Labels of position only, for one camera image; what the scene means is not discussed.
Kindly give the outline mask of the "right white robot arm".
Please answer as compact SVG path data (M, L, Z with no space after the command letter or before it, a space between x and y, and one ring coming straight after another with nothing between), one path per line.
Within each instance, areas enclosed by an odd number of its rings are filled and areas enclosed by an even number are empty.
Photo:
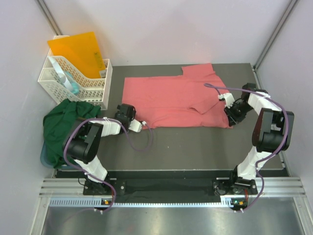
M256 88L253 83L242 87L240 99L235 100L231 93L218 96L225 103L224 112L229 126L234 126L254 110L258 115L253 133L252 149L247 157L230 174L228 188L232 193L251 189L258 171L280 151L288 149L294 122L294 113L284 111L265 90Z

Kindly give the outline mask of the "pink t shirt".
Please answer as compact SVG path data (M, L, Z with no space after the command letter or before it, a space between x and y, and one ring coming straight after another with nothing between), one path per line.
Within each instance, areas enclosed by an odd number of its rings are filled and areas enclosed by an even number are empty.
M127 77L122 102L135 107L135 119L157 127L229 128L219 93L224 87L212 64L182 67L177 76Z

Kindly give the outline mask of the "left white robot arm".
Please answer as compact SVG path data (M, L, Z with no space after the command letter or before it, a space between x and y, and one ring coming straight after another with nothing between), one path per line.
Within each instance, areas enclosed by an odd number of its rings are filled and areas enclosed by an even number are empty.
M128 131L131 123L135 120L135 107L129 104L117 106L117 112L112 120L101 118L99 120L86 120L77 118L63 142L63 150L66 151L67 158L72 158L74 162L82 168L87 178L94 182L94 188L100 194L110 191L111 183L105 179L107 170L102 166L96 156L102 137L119 135L124 130Z

